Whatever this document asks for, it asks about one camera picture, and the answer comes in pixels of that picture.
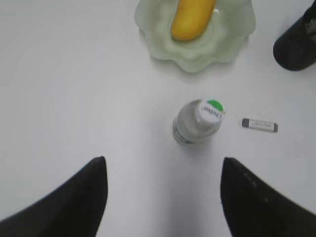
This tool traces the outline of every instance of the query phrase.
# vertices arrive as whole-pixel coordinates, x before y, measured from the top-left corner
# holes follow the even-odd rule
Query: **bottle cap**
[[[201,126],[213,127],[222,122],[224,107],[217,100],[201,100],[195,108],[195,117]]]

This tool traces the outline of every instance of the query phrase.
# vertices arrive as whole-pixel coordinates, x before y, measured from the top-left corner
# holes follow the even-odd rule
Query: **table surface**
[[[312,0],[254,1],[257,28],[233,63],[197,75],[150,58],[138,0],[0,0],[0,219],[42,198],[91,158],[107,160],[98,237],[229,237],[224,157],[316,213],[316,65],[289,72],[275,40]],[[182,147],[181,107],[227,109],[210,143]],[[241,127],[279,124],[278,133]]]

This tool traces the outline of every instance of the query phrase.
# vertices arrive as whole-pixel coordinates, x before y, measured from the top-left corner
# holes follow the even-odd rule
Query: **gray eraser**
[[[241,125],[243,127],[261,130],[261,131],[268,131],[268,132],[277,132],[278,131],[278,125],[276,123],[273,123],[273,122],[264,122],[264,121],[244,118],[242,120]]]

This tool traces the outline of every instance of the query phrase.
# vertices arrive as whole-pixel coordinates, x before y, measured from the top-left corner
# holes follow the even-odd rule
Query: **glass bowl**
[[[192,41],[176,41],[170,28],[178,2],[140,0],[134,17],[150,55],[172,60],[188,73],[197,73],[214,62],[231,62],[256,28],[251,0],[217,0],[203,34]]]

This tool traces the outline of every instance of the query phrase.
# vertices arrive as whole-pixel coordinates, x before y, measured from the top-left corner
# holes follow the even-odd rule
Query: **plastic bottle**
[[[220,128],[224,115],[224,107],[217,100],[192,101],[174,120],[173,136],[181,144],[201,143]]]

